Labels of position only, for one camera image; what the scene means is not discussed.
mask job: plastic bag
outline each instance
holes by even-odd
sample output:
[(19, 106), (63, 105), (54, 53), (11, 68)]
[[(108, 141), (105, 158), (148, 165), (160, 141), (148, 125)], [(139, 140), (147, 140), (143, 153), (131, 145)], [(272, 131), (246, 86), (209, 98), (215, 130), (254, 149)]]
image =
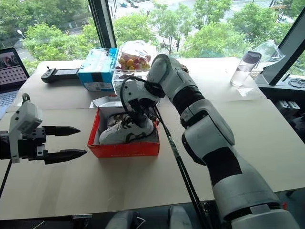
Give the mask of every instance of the plastic bag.
[(148, 71), (154, 55), (156, 55), (156, 47), (144, 41), (125, 42), (120, 48), (116, 69), (130, 72)]
[(264, 67), (275, 64), (285, 57), (273, 41), (262, 43), (252, 51), (259, 52), (262, 55), (257, 66), (258, 69), (263, 69)]

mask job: remote controller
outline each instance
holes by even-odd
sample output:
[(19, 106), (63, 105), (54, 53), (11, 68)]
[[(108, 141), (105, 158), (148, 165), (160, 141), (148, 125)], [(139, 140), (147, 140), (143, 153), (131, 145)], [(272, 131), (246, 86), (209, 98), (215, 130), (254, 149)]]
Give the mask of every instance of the remote controller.
[(78, 68), (73, 69), (50, 69), (47, 66), (48, 70), (45, 74), (41, 76), (42, 81), (45, 83), (53, 83), (59, 80), (68, 80), (68, 79), (78, 79), (77, 72)]

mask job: laptop screen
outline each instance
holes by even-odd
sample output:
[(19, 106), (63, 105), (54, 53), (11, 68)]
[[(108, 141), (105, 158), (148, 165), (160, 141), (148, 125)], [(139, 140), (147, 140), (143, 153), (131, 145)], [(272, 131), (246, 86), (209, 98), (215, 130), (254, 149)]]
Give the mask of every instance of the laptop screen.
[(0, 50), (0, 93), (20, 89), (28, 77), (14, 48)]

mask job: table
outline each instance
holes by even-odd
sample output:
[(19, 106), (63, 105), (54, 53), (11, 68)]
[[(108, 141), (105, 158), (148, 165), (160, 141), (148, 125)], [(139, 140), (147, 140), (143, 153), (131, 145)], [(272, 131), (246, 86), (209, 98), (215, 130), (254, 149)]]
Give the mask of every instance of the table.
[[(188, 67), (190, 76), (207, 99), (231, 101), (266, 98), (251, 77), (248, 77), (244, 86), (240, 88), (230, 85), (230, 79), (239, 63), (236, 58), (198, 58), (179, 61)], [(41, 62), (34, 74), (19, 90), (16, 100), (7, 111), (16, 111), (21, 106), (23, 93), (28, 93), (31, 101), (44, 110), (88, 108), (93, 99), (113, 94), (88, 92), (77, 79), (52, 84), (41, 80), (41, 75), (47, 71), (47, 66), (57, 69), (80, 68), (82, 62)]]
[[(236, 149), (273, 191), (305, 187), (305, 145), (271, 101), (214, 101), (232, 128)], [(196, 164), (181, 143), (183, 127), (168, 99), (159, 104), (200, 200), (213, 199), (207, 168)], [(81, 133), (48, 137), (49, 152), (87, 149), (95, 109), (44, 110), (43, 125), (71, 125)], [(8, 129), (12, 113), (0, 121)], [(45, 166), (22, 160), (11, 168), (0, 199), (0, 219), (54, 217), (190, 202), (160, 126), (158, 157), (97, 159), (90, 151), (73, 161)], [(5, 167), (8, 161), (0, 161)]]

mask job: clear bottle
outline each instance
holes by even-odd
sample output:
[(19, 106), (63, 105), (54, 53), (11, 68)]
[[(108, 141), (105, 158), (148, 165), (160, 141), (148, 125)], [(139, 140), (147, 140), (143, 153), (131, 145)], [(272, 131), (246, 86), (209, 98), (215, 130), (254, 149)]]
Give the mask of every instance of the clear bottle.
[(259, 52), (248, 51), (239, 62), (230, 83), (235, 87), (242, 86), (250, 71), (259, 63), (261, 57), (262, 55)]

